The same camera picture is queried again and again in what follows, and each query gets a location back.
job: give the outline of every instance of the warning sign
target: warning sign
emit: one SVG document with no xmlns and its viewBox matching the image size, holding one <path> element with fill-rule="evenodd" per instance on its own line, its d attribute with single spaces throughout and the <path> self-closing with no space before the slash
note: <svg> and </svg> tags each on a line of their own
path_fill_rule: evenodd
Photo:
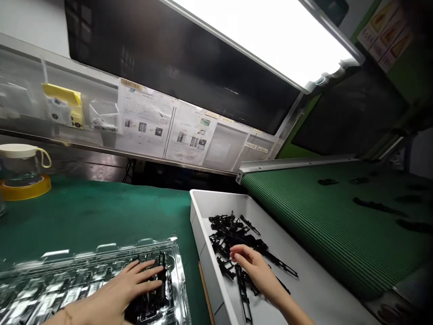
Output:
<svg viewBox="0 0 433 325">
<path fill-rule="evenodd" d="M 398 33 L 403 29 L 405 21 L 400 19 L 389 29 L 387 29 L 380 37 L 380 40 L 385 46 L 389 46 L 393 40 L 397 37 Z"/>
<path fill-rule="evenodd" d="M 395 41 L 405 25 L 406 19 L 403 9 L 398 9 L 369 50 L 371 56 L 377 62 L 379 62 L 389 46 Z"/>
<path fill-rule="evenodd" d="M 371 25 L 376 32 L 380 32 L 382 26 L 386 23 L 385 18 L 391 9 L 392 3 L 389 3 L 377 15 L 373 16 L 373 19 L 371 19 Z"/>
<path fill-rule="evenodd" d="M 412 42 L 412 31 L 409 27 L 403 29 L 397 39 L 391 44 L 385 55 L 380 59 L 379 66 L 388 72 Z"/>
<path fill-rule="evenodd" d="M 392 46 L 390 51 L 391 54 L 398 58 L 400 54 L 402 54 L 403 49 L 406 48 L 406 45 L 409 44 L 410 35 L 406 35 L 401 41 L 399 41 L 396 45 Z"/>
<path fill-rule="evenodd" d="M 369 50 L 399 7 L 398 0 L 382 0 L 372 18 L 358 35 L 358 41 Z"/>
</svg>

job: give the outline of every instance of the finger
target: finger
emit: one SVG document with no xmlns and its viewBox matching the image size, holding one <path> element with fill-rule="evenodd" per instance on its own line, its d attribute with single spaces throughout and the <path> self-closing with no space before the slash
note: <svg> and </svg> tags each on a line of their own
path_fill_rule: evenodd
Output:
<svg viewBox="0 0 433 325">
<path fill-rule="evenodd" d="M 120 274 L 129 272 L 134 266 L 136 266 L 139 263 L 139 261 L 135 260 L 131 263 L 129 263 L 125 268 L 120 272 Z"/>
<path fill-rule="evenodd" d="M 230 252 L 235 253 L 235 254 L 236 253 L 241 254 L 250 260 L 253 260 L 253 258 L 257 254 L 260 254 L 260 253 L 256 252 L 254 249 L 252 249 L 251 247 L 248 247 L 246 245 L 235 245 L 232 248 L 230 248 Z"/>
<path fill-rule="evenodd" d="M 155 274 L 160 273 L 163 269 L 164 269 L 164 267 L 161 265 L 161 266 L 155 267 L 153 269 L 148 269 L 144 272 L 141 272 L 141 273 L 135 275 L 135 283 L 141 283 L 143 281 L 146 281 L 148 278 L 151 278 Z"/>
<path fill-rule="evenodd" d="M 241 254 L 236 253 L 234 258 L 235 262 L 238 262 L 238 264 L 240 266 L 242 266 L 242 268 L 249 274 L 252 269 L 253 269 L 253 265 L 248 262 Z"/>
<path fill-rule="evenodd" d="M 151 260 L 151 261 L 147 261 L 147 262 L 143 262 L 138 264 L 137 266 L 135 266 L 131 272 L 133 273 L 140 273 L 141 271 L 143 271 L 144 269 L 147 269 L 149 266 L 152 266 L 155 263 L 155 260 Z"/>
<path fill-rule="evenodd" d="M 162 285 L 162 281 L 160 281 L 160 280 L 157 280 L 157 281 L 148 281 L 148 282 L 145 282 L 145 283 L 137 284 L 134 287 L 135 296 L 138 296 L 140 294 L 153 291 L 156 288 L 159 288 L 161 285 Z"/>
</svg>

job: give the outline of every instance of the plastic tray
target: plastic tray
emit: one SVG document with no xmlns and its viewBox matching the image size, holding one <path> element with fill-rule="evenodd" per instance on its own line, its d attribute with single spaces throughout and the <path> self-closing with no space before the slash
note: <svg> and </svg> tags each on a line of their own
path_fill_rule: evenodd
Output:
<svg viewBox="0 0 433 325">
<path fill-rule="evenodd" d="M 189 325 L 188 298 L 177 238 L 140 240 L 135 246 L 100 245 L 96 252 L 71 256 L 69 250 L 48 252 L 39 261 L 0 271 L 0 325 L 40 325 L 68 303 L 92 295 L 139 258 L 166 257 L 167 305 L 136 324 Z"/>
<path fill-rule="evenodd" d="M 232 282 L 222 276 L 209 240 L 209 235 L 215 231 L 208 218 L 230 214 L 232 210 L 236 217 L 243 214 L 261 233 L 260 238 L 269 246 L 269 251 L 298 273 L 297 279 L 268 261 L 275 275 L 291 291 L 293 299 L 316 324 L 379 324 L 250 196 L 204 190 L 191 190 L 190 194 L 190 221 L 215 324 L 245 324 L 236 278 Z M 287 324 L 282 314 L 262 295 L 255 297 L 249 289 L 247 292 L 253 324 Z"/>
</svg>

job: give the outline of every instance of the light fixture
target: light fixture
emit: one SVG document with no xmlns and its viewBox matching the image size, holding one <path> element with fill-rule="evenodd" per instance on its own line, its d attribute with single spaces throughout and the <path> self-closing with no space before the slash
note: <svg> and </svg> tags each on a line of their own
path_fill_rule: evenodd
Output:
<svg viewBox="0 0 433 325">
<path fill-rule="evenodd" d="M 362 54 L 306 0 L 161 0 L 304 93 Z"/>
</svg>

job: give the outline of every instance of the yellow tape roll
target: yellow tape roll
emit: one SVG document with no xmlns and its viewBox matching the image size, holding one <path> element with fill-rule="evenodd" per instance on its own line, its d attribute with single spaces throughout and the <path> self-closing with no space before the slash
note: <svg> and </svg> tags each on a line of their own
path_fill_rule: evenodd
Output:
<svg viewBox="0 0 433 325">
<path fill-rule="evenodd" d="M 41 196 L 51 190 L 51 179 L 48 175 L 42 175 L 43 180 L 39 183 L 22 186 L 5 186 L 5 181 L 0 181 L 1 196 L 4 201 L 22 201 Z"/>
</svg>

